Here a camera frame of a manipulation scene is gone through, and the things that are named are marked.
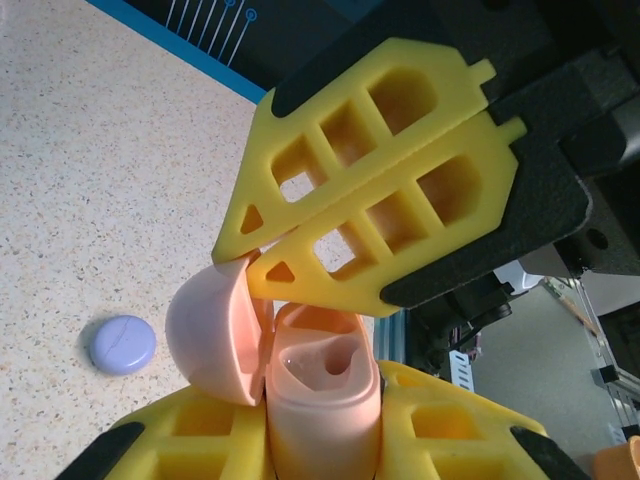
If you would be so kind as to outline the orange object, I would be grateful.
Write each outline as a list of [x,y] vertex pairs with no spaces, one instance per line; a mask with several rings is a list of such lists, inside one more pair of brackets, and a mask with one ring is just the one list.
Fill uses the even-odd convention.
[[640,436],[598,451],[593,459],[594,480],[640,480]]

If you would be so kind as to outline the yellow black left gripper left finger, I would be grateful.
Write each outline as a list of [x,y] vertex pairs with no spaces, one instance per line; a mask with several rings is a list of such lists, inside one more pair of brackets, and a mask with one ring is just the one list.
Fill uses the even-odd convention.
[[266,404],[183,388],[117,421],[58,480],[274,480]]

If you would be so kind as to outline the pink earbud charging case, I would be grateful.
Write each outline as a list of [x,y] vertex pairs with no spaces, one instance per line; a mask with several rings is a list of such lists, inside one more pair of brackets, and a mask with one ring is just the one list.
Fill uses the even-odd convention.
[[211,265],[166,316],[182,375],[215,399],[266,404],[278,480],[373,480],[382,387],[360,315],[251,296],[248,258]]

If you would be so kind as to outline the black metal frame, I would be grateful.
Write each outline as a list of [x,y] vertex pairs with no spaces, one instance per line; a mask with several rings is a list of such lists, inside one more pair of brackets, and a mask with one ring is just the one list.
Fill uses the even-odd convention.
[[597,274],[587,281],[583,303],[603,361],[596,382],[611,397],[621,434],[640,436],[640,276]]

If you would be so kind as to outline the purple earbud charging case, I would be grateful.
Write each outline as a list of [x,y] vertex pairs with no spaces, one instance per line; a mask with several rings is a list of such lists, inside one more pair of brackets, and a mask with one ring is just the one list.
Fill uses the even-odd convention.
[[105,321],[93,336],[89,355],[96,368],[111,376],[135,373],[152,360],[157,340],[143,319],[120,315]]

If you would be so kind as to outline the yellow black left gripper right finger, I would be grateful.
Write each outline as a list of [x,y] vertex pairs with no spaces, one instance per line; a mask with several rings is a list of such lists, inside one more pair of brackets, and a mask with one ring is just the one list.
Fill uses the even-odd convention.
[[375,480],[591,480],[537,421],[409,366],[378,365]]

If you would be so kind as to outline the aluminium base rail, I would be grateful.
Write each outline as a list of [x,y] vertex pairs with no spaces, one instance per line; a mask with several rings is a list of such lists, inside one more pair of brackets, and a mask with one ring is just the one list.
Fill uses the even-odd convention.
[[377,360],[388,360],[416,367],[409,350],[407,334],[408,314],[400,310],[389,317],[377,318],[374,322],[373,351]]

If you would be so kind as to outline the blue table edge strip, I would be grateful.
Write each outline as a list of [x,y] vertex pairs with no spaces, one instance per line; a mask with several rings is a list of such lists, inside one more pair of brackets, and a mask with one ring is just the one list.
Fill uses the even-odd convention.
[[251,103],[257,104],[265,96],[264,89],[170,32],[124,0],[86,1]]

